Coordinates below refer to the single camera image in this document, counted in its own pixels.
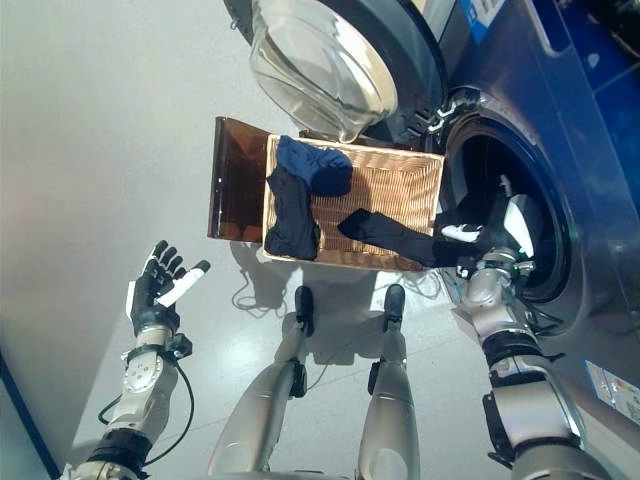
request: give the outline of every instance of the robot leg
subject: robot leg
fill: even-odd
[[[418,431],[405,368],[405,340],[400,333],[403,308],[404,289],[392,285],[385,298],[382,354],[369,378],[372,397],[360,444],[359,480],[420,477]]]
[[[209,462],[210,475],[268,470],[287,400],[306,393],[306,370],[300,357],[305,337],[313,333],[309,288],[296,291],[296,311],[296,322],[282,340],[274,363],[258,374],[229,417]]]

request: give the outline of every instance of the washing machine door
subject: washing machine door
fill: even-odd
[[[404,143],[446,102],[438,44],[410,0],[226,0],[262,89],[327,138]]]

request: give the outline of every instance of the robot forearm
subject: robot forearm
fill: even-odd
[[[164,326],[151,326],[138,334],[138,346],[127,355],[122,396],[113,418],[87,462],[71,479],[144,478],[142,467],[166,427],[169,400],[177,382],[175,356],[166,347],[171,339],[171,330]]]
[[[493,388],[483,405],[496,449],[490,456],[512,468],[518,480],[609,479],[582,450],[580,415],[525,319],[515,313],[510,286],[518,267],[506,249],[487,253],[455,311],[474,332],[489,366]]]

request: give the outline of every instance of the black sock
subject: black sock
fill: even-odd
[[[318,254],[320,228],[311,216],[307,185],[279,166],[267,181],[275,196],[276,224],[265,236],[264,249],[273,255],[313,260]]]
[[[431,236],[410,230],[381,213],[360,208],[344,219],[338,230],[353,240],[393,250],[425,267],[434,264]]]

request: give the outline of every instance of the grey floor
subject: grey floor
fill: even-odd
[[[120,390],[131,348],[127,281],[161,238],[213,267],[178,305],[194,342],[191,432],[154,478],[202,475],[225,419],[272,359],[303,281],[316,292],[310,380],[290,402],[274,469],[351,475],[377,353],[376,275],[264,262],[206,237],[214,118],[293,133],[260,91],[249,47],[222,2],[2,2],[2,314],[0,346],[55,460],[77,464],[102,434],[96,413]],[[245,281],[250,282],[236,295]],[[432,277],[408,291],[409,350],[423,478],[507,478],[490,448],[477,346],[453,323]],[[259,308],[247,310],[254,301]],[[158,453],[187,416],[176,388]]]

